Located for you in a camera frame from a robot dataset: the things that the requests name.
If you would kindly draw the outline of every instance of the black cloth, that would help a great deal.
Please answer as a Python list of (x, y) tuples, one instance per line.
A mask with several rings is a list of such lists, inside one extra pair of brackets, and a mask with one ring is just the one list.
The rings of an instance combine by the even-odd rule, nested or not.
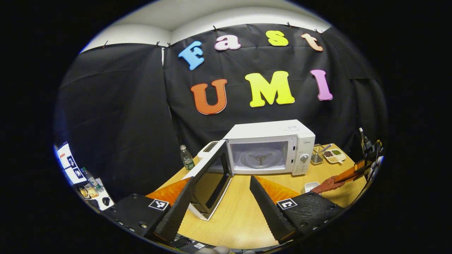
[[(272, 46), (266, 36), (269, 30), (281, 31), (289, 44)], [(301, 37), (305, 33), (316, 38), (323, 51), (309, 46)], [(216, 39), (222, 35), (237, 36), (241, 48), (215, 49)], [(199, 48), (203, 54), (198, 57), (203, 57), (204, 62), (191, 71), (187, 61), (178, 55), (194, 41), (202, 43)], [(355, 49), (334, 28), (319, 34), (280, 24), (219, 28), (173, 44), (164, 50), (164, 75), (168, 104), (181, 142), (191, 153), (198, 153), (208, 142), (223, 138), (235, 124), (289, 119), (298, 119), (311, 129), (316, 143), (335, 143), (348, 153), (359, 127), (363, 127), (369, 138), (382, 139), (380, 136), (386, 134), (386, 126), (379, 118), (385, 119), (386, 109), (381, 87), (375, 72)], [(314, 69), (326, 72), (332, 100), (317, 98), (318, 85), (310, 73)], [(260, 73), (270, 83), (276, 71), (289, 74), (288, 84), (295, 102), (270, 105), (266, 101), (264, 106), (252, 108), (251, 86), (245, 76)], [(190, 88), (208, 84), (207, 102), (214, 105), (217, 93), (211, 82), (218, 79), (227, 80), (226, 107), (216, 114), (202, 114), (195, 107)], [(374, 113), (375, 108), (381, 111)]]
[(182, 167), (166, 103), (161, 47), (114, 44), (78, 55), (55, 106), (55, 142), (116, 202), (147, 195)]

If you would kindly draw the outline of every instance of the microwave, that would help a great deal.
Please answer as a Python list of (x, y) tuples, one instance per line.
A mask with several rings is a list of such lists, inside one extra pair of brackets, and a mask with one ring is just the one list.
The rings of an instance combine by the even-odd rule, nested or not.
[(194, 177), (188, 209), (209, 220), (235, 174), (306, 174), (315, 135), (298, 120), (236, 124), (221, 140), (207, 144)]
[[(236, 124), (222, 139), (226, 143), (231, 173), (306, 174), (315, 134), (298, 120)], [(199, 153), (213, 156), (213, 141)]]

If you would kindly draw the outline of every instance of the letter u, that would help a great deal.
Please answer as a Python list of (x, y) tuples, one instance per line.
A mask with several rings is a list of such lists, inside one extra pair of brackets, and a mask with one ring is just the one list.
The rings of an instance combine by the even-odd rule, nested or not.
[(206, 88), (207, 84), (197, 84), (190, 89), (193, 92), (195, 98), (196, 109), (205, 115), (216, 114), (221, 112), (226, 107), (226, 91), (225, 85), (227, 80), (220, 79), (212, 81), (212, 86), (217, 90), (218, 101), (215, 105), (207, 104)]

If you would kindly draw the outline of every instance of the letter f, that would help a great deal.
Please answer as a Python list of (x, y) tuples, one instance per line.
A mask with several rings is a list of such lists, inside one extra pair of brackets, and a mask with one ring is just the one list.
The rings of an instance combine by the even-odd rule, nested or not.
[(190, 70), (193, 71), (202, 62), (204, 62), (204, 57), (196, 57), (196, 55), (201, 56), (202, 50), (198, 48), (202, 43), (200, 41), (194, 41), (190, 46), (186, 47), (182, 52), (179, 53), (179, 57), (183, 57), (187, 63), (190, 65)]

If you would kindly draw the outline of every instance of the colorful foam letter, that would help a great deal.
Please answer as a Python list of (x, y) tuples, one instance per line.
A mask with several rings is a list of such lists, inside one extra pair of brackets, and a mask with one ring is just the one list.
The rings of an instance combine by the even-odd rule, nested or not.
[(281, 31), (270, 30), (265, 35), (269, 38), (268, 42), (273, 46), (287, 46), (289, 44), (289, 41), (284, 38), (284, 34)]
[(217, 50), (226, 50), (226, 49), (239, 49), (242, 45), (239, 44), (239, 38), (235, 35), (223, 35), (217, 38), (217, 43), (215, 44), (215, 48)]
[(311, 70), (311, 74), (314, 75), (315, 80), (317, 81), (317, 86), (319, 87), (319, 95), (317, 96), (319, 100), (333, 99), (333, 95), (330, 93), (328, 84), (326, 83), (326, 72), (322, 70)]
[(290, 93), (289, 83), (287, 77), (289, 74), (286, 71), (275, 71), (273, 73), (270, 84), (260, 73), (251, 73), (245, 76), (245, 79), (250, 82), (251, 94), (253, 100), (250, 102), (251, 107), (262, 107), (265, 101), (262, 100), (260, 94), (264, 96), (267, 102), (271, 105), (275, 100), (276, 93), (278, 104), (290, 104), (295, 102), (295, 98)]
[(216, 114), (221, 112), (226, 107), (226, 91), (225, 91), (226, 83), (227, 80), (225, 79), (214, 80), (212, 82), (212, 86), (214, 86), (215, 89), (217, 90), (218, 101), (215, 105), (207, 104), (206, 99), (207, 84), (202, 83), (192, 86), (190, 90), (193, 92), (193, 95), (195, 97), (196, 109), (200, 113), (205, 115)]
[(179, 53), (179, 57), (183, 57), (190, 65), (190, 70), (193, 71), (202, 62), (204, 62), (204, 57), (197, 57), (202, 55), (202, 50), (198, 48), (202, 43), (200, 41), (194, 41), (190, 46), (186, 47), (182, 52)]
[(311, 48), (317, 50), (317, 51), (323, 51), (323, 48), (320, 47), (319, 45), (317, 45), (316, 41), (317, 39), (314, 37), (311, 37), (311, 35), (305, 33), (301, 36), (302, 38), (305, 38), (308, 41), (309, 46), (311, 46)]

